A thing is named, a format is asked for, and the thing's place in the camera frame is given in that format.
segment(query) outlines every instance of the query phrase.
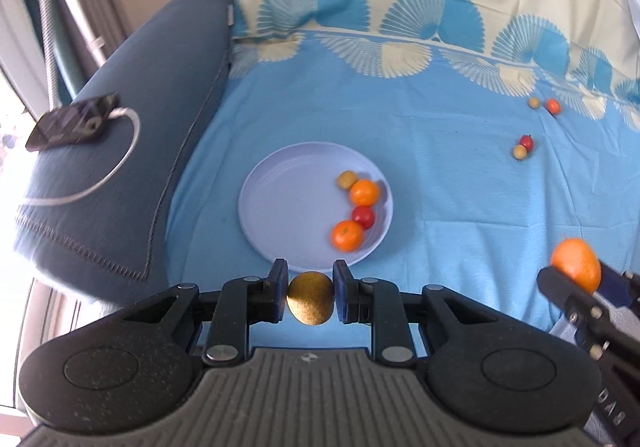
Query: black phone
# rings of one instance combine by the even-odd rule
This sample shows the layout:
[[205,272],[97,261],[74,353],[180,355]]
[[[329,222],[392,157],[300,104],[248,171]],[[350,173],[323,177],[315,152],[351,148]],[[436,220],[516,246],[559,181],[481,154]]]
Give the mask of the black phone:
[[78,101],[45,113],[24,145],[27,151],[81,144],[99,137],[109,114],[118,106],[116,94]]

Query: charging cable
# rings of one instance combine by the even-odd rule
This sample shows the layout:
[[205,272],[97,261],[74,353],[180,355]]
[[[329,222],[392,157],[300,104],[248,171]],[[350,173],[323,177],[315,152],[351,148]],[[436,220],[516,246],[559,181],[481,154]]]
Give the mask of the charging cable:
[[33,205],[39,207],[53,207],[56,205],[66,205],[68,203],[76,202],[85,196],[89,196],[91,193],[97,191],[100,187],[106,184],[114,174],[118,172],[118,169],[124,165],[127,161],[133,150],[135,149],[138,140],[140,139],[140,117],[132,108],[115,108],[109,114],[110,119],[118,119],[120,117],[129,117],[133,124],[133,136],[131,137],[131,144],[129,145],[129,149],[127,153],[124,154],[122,159],[116,164],[116,167],[111,169],[111,172],[108,173],[102,180],[93,184],[91,187],[80,191],[79,193],[72,194],[70,196],[63,196],[62,198],[23,198],[20,201],[20,205]]

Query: robotic arm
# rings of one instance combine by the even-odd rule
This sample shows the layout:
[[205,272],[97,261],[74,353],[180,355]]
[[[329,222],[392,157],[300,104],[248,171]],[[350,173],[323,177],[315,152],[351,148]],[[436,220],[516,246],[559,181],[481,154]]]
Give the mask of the robotic arm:
[[282,319],[282,259],[221,291],[179,284],[32,353],[19,386],[41,425],[21,445],[587,447],[594,407],[640,445],[640,345],[554,268],[540,289],[584,351],[443,286],[402,293],[344,261],[333,278],[338,318],[370,325],[370,350],[249,350],[252,323]]

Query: silver screw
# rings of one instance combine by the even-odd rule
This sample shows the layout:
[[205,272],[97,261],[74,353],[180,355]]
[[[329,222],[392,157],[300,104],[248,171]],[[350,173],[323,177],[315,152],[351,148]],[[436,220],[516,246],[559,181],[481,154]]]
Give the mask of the silver screw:
[[387,362],[401,363],[414,358],[414,353],[404,346],[389,346],[382,350],[382,358]]
[[589,354],[591,358],[595,361],[599,361],[603,353],[604,353],[604,350],[602,349],[602,346],[600,346],[599,344],[594,344],[589,350]]
[[211,361],[232,361],[238,356],[238,350],[228,344],[216,344],[207,350],[207,358]]

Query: plate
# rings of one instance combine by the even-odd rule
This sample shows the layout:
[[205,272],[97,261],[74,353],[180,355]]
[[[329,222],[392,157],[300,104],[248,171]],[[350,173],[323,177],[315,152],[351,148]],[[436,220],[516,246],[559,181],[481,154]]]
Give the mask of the plate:
[[[380,186],[376,222],[355,252],[334,249],[331,231],[351,219],[353,205],[335,181],[355,171]],[[270,154],[244,180],[238,215],[244,235],[266,259],[283,257],[289,270],[331,273],[334,261],[353,265],[373,252],[385,237],[394,211],[391,189],[380,169],[365,156],[340,144],[303,142]]]

